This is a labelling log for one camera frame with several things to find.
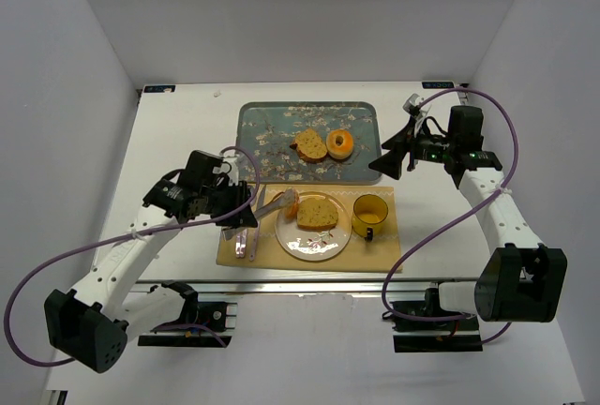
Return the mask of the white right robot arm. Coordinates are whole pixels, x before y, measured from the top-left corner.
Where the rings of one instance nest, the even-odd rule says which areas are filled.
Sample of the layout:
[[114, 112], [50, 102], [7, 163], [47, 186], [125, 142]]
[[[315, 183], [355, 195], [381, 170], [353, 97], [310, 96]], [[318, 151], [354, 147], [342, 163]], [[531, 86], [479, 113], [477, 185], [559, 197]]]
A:
[[426, 292], [423, 311], [406, 320], [445, 323], [479, 317], [485, 322], [548, 323], [556, 315], [567, 260], [546, 246], [521, 215], [508, 191], [503, 166], [483, 148], [484, 115], [472, 106], [454, 106], [448, 128], [428, 129], [428, 106], [411, 97], [404, 105], [407, 125], [383, 144], [386, 153], [370, 168], [399, 178], [404, 159], [441, 163], [468, 201], [486, 238], [490, 257], [476, 281], [443, 281]]

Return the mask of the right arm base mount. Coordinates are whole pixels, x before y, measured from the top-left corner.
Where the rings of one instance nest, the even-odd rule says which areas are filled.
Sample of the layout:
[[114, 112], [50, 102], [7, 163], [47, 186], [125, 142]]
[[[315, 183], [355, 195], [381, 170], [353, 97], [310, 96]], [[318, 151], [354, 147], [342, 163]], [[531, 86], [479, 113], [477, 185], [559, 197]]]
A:
[[[455, 311], [440, 307], [436, 288], [427, 288], [416, 300], [391, 302], [395, 312], [419, 318], [450, 317]], [[396, 353], [475, 353], [483, 351], [479, 323], [475, 318], [423, 322], [402, 319], [390, 311], [382, 319], [392, 324], [394, 351]]]

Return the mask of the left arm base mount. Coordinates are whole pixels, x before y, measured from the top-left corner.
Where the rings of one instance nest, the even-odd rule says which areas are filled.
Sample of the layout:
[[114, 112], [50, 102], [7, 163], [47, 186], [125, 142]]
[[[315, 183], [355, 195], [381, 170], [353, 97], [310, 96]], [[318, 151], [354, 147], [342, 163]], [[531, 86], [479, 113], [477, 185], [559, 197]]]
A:
[[200, 298], [190, 285], [180, 281], [165, 281], [160, 287], [177, 293], [184, 305], [176, 320], [139, 336], [138, 346], [224, 349], [230, 344], [236, 324], [236, 303]]

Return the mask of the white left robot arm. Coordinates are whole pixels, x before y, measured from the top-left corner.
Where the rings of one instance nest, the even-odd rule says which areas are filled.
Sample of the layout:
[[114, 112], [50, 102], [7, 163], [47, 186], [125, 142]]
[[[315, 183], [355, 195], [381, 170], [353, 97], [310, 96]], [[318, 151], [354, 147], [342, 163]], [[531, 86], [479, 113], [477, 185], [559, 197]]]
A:
[[185, 228], [216, 224], [235, 235], [296, 203], [288, 188], [265, 205], [252, 204], [258, 186], [237, 176], [236, 157], [190, 153], [187, 164], [163, 175], [146, 193], [129, 230], [110, 242], [108, 254], [68, 292], [54, 290], [44, 303], [55, 349], [96, 373], [110, 369], [127, 344], [149, 331], [211, 332], [197, 292], [166, 280], [140, 299], [126, 299], [158, 253]]

